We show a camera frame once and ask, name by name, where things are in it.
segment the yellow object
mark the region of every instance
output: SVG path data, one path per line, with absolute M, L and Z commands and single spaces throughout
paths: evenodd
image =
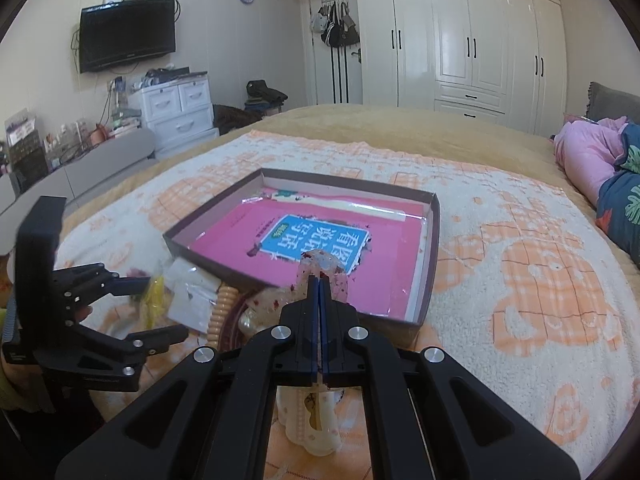
M 152 276 L 140 302 L 140 324 L 144 330 L 156 328 L 166 314 L 164 277 Z

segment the pink blanket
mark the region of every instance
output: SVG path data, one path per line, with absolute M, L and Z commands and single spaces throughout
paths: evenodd
M 554 139 L 556 162 L 595 207 L 600 186 L 614 174 L 614 162 L 623 154 L 622 130 L 626 117 L 567 123 Z

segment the hanging bag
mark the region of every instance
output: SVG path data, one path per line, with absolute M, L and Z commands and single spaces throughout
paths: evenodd
M 311 32 L 315 34 L 322 34 L 326 29 L 328 21 L 329 17 L 327 16 L 326 7 L 322 6 L 311 18 Z
M 326 46 L 338 48 L 340 46 L 340 23 L 338 22 L 338 9 L 335 4 L 329 11 L 329 21 L 326 30 L 320 37 Z
M 340 12 L 342 14 L 343 28 L 346 29 L 342 36 L 342 45 L 350 46 L 360 43 L 360 35 L 356 30 L 356 23 L 351 19 L 349 15 L 349 7 L 346 3 L 342 3 L 340 6 Z

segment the storage box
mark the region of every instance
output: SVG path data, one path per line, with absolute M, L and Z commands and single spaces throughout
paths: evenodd
M 435 194 L 338 176 L 258 170 L 164 234 L 169 250 L 241 291 L 296 283 L 305 251 L 344 266 L 364 326 L 410 347 L 435 277 Z

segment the television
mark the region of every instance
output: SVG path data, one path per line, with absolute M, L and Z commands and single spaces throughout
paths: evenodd
M 80 73 L 175 52 L 174 0 L 126 0 L 83 9 Z

